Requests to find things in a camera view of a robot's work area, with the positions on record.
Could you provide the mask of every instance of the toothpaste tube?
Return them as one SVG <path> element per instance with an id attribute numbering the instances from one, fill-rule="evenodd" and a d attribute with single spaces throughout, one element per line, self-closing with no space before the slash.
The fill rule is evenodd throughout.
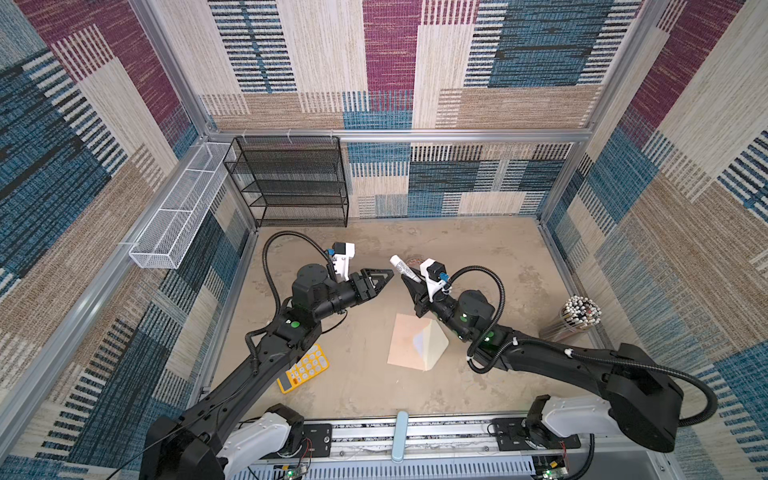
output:
<path id="1" fill-rule="evenodd" d="M 393 267 L 397 269 L 400 273 L 407 276 L 409 279 L 414 280 L 418 283 L 422 282 L 422 279 L 419 278 L 418 275 L 413 273 L 413 270 L 411 270 L 411 267 L 406 265 L 405 262 L 400 260 L 400 257 L 397 255 L 392 255 L 392 258 L 389 259 L 389 262 L 392 264 Z"/>

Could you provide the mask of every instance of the cup of pens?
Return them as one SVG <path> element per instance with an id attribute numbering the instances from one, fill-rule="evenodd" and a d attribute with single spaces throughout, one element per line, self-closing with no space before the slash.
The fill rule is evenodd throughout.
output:
<path id="1" fill-rule="evenodd" d="M 562 342 L 569 336 L 586 332 L 600 323 L 600 307 L 586 296 L 573 295 L 554 318 L 551 325 L 539 330 L 538 335 L 550 342 Z"/>

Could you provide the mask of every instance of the patterned wall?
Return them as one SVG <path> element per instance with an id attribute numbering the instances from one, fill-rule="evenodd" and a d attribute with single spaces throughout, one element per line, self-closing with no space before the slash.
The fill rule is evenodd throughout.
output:
<path id="1" fill-rule="evenodd" d="M 535 215 L 571 144 L 342 144 L 349 216 Z"/>
<path id="2" fill-rule="evenodd" d="M 717 393 L 678 433 L 688 478 L 768 478 L 767 19 L 672 0 L 548 222 L 613 341 Z"/>
<path id="3" fill-rule="evenodd" d="M 0 401 L 197 136 L 126 0 L 0 0 Z"/>
<path id="4" fill-rule="evenodd" d="M 640 5 L 156 2 L 222 130 L 581 127 Z"/>
<path id="5" fill-rule="evenodd" d="M 583 127 L 640 5 L 155 2 L 190 86 L 225 131 Z M 350 144 L 349 215 L 536 214 L 566 153 L 558 144 Z"/>
<path id="6" fill-rule="evenodd" d="M 0 478 L 103 478 L 187 408 L 248 238 L 234 195 L 222 186 L 178 270 L 131 269 Z"/>

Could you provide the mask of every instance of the white wire basket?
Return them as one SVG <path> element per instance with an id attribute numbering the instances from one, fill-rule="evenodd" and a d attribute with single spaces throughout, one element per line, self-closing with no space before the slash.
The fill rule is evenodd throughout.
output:
<path id="1" fill-rule="evenodd" d="M 234 161 L 229 144 L 208 142 L 197 151 L 131 248 L 131 259 L 139 267 L 177 269 L 181 265 L 227 178 L 223 161 L 229 156 Z"/>

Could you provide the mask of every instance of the light blue handle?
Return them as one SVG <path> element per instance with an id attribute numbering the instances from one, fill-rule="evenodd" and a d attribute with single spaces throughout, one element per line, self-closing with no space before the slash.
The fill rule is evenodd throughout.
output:
<path id="1" fill-rule="evenodd" d="M 402 462 L 406 453 L 406 432 L 408 431 L 408 413 L 398 412 L 397 422 L 395 423 L 395 439 L 392 443 L 392 461 L 394 463 Z"/>

